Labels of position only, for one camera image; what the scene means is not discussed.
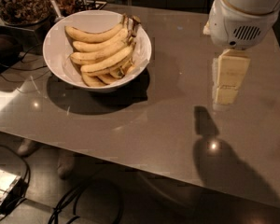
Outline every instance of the gray table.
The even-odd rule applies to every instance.
[[[217,112],[211,63],[222,49],[202,34],[207,15],[105,9],[141,18],[153,45],[147,70],[109,94],[73,88],[48,68],[6,70],[0,131],[280,207],[280,48],[273,31],[249,51],[252,64],[236,103]],[[15,67],[43,65],[42,57],[27,59],[34,61]],[[207,110],[198,116],[207,124],[201,129],[197,106]]]

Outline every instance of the jar of nuts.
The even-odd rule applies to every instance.
[[[49,0],[0,0],[0,18],[6,25],[35,24],[49,14]]]

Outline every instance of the shoe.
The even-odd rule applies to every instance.
[[[31,139],[24,138],[18,148],[17,153],[22,157],[27,157],[39,149],[39,144]]]
[[[72,174],[75,167],[75,153],[60,149],[57,164],[57,173],[60,179],[65,180]]]

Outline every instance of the white bowl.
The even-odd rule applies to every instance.
[[[73,86],[97,92],[114,91],[139,76],[147,67],[151,56],[151,43],[141,25],[137,32],[135,39],[136,47],[133,52],[133,62],[136,68],[130,74],[111,85],[97,88],[87,86],[69,59],[69,55],[73,52],[73,47],[65,35],[65,25],[74,26],[88,32],[99,33],[116,25],[121,21],[121,17],[121,14],[111,11],[90,10],[75,13],[57,22],[47,33],[43,45],[44,60],[50,71],[56,77]]]

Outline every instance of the bunch of bananas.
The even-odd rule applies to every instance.
[[[65,26],[66,34],[73,39],[71,62],[89,87],[103,87],[123,78],[134,69],[132,60],[137,25],[140,20],[126,14],[111,29],[89,33],[76,27]]]

